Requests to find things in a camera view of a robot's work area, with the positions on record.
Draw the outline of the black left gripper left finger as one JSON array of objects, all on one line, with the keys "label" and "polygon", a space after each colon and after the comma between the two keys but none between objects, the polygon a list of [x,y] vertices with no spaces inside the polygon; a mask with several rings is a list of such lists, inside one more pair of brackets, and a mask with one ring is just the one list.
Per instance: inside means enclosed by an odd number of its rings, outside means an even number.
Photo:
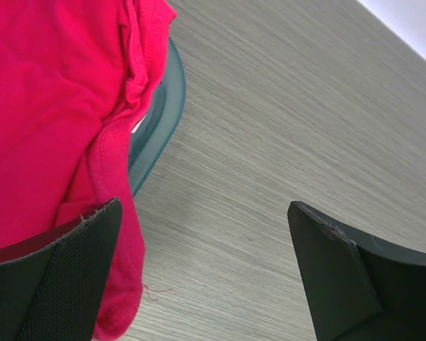
[{"label": "black left gripper left finger", "polygon": [[0,340],[91,340],[121,229],[114,198],[0,249]]}]

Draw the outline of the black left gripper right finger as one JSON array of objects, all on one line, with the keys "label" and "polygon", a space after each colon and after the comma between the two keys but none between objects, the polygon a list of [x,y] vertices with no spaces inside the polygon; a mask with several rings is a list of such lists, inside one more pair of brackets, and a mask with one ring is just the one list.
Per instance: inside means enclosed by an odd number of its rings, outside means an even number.
[{"label": "black left gripper right finger", "polygon": [[318,340],[426,340],[426,253],[301,201],[288,224]]}]

